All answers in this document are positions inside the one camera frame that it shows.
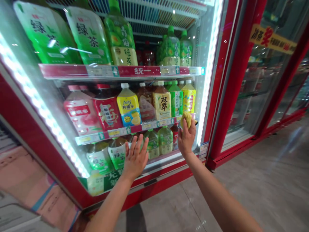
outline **refrigerator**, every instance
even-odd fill
[[[210,132],[210,169],[304,115],[308,10],[307,1],[247,3],[222,94],[211,102],[217,117]]]
[[[152,156],[123,209],[192,176],[177,148],[183,112],[198,121],[192,150],[206,162],[209,102],[245,1],[0,4],[1,122],[80,209],[106,198],[134,135],[152,134]]]

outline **green bottle cap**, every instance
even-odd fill
[[[184,30],[184,31],[181,32],[181,37],[183,37],[183,36],[187,36],[187,30]]]
[[[173,26],[169,26],[168,29],[167,29],[168,32],[172,32],[174,33],[174,27]]]

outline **wire rack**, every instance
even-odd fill
[[[46,0],[53,8],[62,9],[74,0]],[[88,0],[92,10],[99,16],[109,13],[107,0]],[[133,34],[162,38],[168,26],[174,26],[175,35],[189,29],[205,14],[207,5],[202,0],[119,0],[122,15],[130,22]]]

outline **green tea bottle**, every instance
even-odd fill
[[[118,0],[108,0],[110,12],[104,19],[114,65],[137,66],[131,25],[120,13]]]
[[[180,39],[180,66],[191,66],[192,48],[193,45],[187,37],[187,31],[182,31]]]
[[[42,63],[82,64],[69,27],[45,1],[16,1],[13,7]]]
[[[104,25],[89,7],[88,0],[76,0],[65,12],[84,64],[111,65]]]
[[[180,41],[174,35],[174,27],[168,27],[168,33],[163,42],[163,65],[179,65],[180,64]]]

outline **yellow sign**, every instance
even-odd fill
[[[253,25],[249,41],[287,54],[293,54],[297,46],[297,43],[275,34],[271,27],[265,29],[259,24]]]

